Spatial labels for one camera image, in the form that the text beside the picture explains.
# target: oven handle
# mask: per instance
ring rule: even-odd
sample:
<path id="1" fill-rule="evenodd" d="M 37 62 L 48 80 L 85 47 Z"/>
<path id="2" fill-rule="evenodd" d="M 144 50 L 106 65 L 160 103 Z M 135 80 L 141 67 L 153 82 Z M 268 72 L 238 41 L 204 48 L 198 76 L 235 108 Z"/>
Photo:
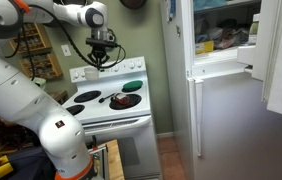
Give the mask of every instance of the oven handle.
<path id="1" fill-rule="evenodd" d="M 126 125 L 120 125 L 120 126 L 114 126 L 114 127 L 109 127 L 109 128 L 104 128 L 104 129 L 96 129 L 96 130 L 84 130 L 84 134 L 85 136 L 91 136 L 91 135 L 97 135 L 97 134 L 104 134 L 104 133 L 110 133 L 110 132 L 114 132 L 114 131 L 119 131 L 119 130 L 124 130 L 124 129 L 131 129 L 131 128 L 137 128 L 137 127 L 142 127 L 142 126 L 145 126 L 145 125 L 148 125 L 151 123 L 151 115 L 149 116 L 142 116 L 142 117 L 138 117 L 138 118 L 129 118 L 129 119 L 126 119 L 125 121 L 113 121 L 109 124 L 114 124 L 116 122 L 129 122 L 130 121 L 133 121 L 133 120 L 137 120 L 136 122 L 134 123 L 131 123 L 131 124 L 126 124 Z M 89 126 L 84 126 L 83 125 L 83 128 L 84 127 L 93 127 L 93 126 L 99 126 L 99 125 L 102 125 L 100 123 L 98 124 L 92 124 L 92 125 L 89 125 Z"/>

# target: wall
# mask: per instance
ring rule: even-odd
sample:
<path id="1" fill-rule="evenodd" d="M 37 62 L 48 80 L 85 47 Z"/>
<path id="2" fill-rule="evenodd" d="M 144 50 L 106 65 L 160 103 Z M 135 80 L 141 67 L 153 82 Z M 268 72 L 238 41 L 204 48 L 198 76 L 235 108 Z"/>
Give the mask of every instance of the wall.
<path id="1" fill-rule="evenodd" d="M 118 44 L 125 48 L 127 58 L 145 56 L 157 133 L 173 131 L 159 0 L 149 0 L 138 10 L 127 9 L 118 0 L 100 2 L 108 7 L 108 27 L 115 32 Z M 91 49 L 85 44 L 85 38 L 90 37 L 90 30 L 68 24 L 66 28 L 80 51 L 88 54 Z M 70 44 L 60 28 L 46 30 L 64 73 L 63 77 L 48 81 L 47 91 L 65 89 L 71 96 L 76 92 L 76 87 L 70 81 L 69 69 L 85 66 L 86 63 L 75 54 L 72 47 L 72 55 L 63 56 L 61 45 Z M 10 47 L 3 48 L 4 52 L 9 50 Z M 116 58 L 116 55 L 117 51 L 110 53 L 112 58 Z M 18 66 L 17 60 L 9 61 Z"/>

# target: floor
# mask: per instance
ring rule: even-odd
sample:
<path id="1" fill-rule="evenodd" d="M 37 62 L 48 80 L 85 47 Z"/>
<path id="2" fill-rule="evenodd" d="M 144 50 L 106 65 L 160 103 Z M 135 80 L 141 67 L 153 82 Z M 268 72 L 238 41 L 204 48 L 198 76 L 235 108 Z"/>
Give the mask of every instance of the floor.
<path id="1" fill-rule="evenodd" d="M 173 137 L 158 139 L 164 180 L 186 180 Z"/>

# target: wall outlet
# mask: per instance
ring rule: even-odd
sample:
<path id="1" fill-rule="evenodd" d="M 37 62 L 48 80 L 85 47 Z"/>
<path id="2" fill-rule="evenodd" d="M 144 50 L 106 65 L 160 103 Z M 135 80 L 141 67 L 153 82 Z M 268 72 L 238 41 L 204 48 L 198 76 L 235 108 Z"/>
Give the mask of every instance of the wall outlet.
<path id="1" fill-rule="evenodd" d="M 61 45 L 64 56 L 71 56 L 69 46 L 67 44 Z"/>

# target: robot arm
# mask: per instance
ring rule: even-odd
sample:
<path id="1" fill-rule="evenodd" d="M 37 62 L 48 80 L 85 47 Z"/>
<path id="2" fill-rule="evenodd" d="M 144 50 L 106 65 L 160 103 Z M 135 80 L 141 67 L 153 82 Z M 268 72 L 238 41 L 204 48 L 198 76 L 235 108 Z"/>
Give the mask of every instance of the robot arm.
<path id="1" fill-rule="evenodd" d="M 106 32 L 106 7 L 61 6 L 48 0 L 26 0 L 31 11 L 24 15 L 17 0 L 0 0 L 0 45 L 20 31 L 22 22 L 47 23 L 51 16 L 44 7 L 71 24 L 92 28 L 93 33 Z M 107 41 L 106 36 L 93 37 Z M 34 131 L 54 164 L 56 179 L 91 178 L 95 175 L 92 158 L 84 142 L 81 123 L 48 94 L 37 87 L 0 55 L 0 117 Z"/>

